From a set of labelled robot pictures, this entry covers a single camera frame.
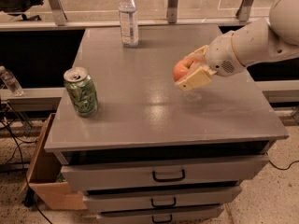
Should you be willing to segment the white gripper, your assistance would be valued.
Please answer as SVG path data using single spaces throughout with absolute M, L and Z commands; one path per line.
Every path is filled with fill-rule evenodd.
M 209 45 L 204 45 L 186 56 L 188 61 L 196 62 L 188 74 L 175 81 L 182 91 L 190 91 L 208 84 L 213 76 L 229 77 L 245 70 L 233 49 L 233 31 L 216 37 Z

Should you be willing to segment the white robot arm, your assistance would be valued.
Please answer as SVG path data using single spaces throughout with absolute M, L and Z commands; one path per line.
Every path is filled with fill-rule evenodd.
M 189 91 L 214 76 L 229 77 L 257 63 L 273 63 L 299 55 L 299 0 L 275 0 L 267 19 L 259 19 L 215 38 L 179 61 L 175 85 Z

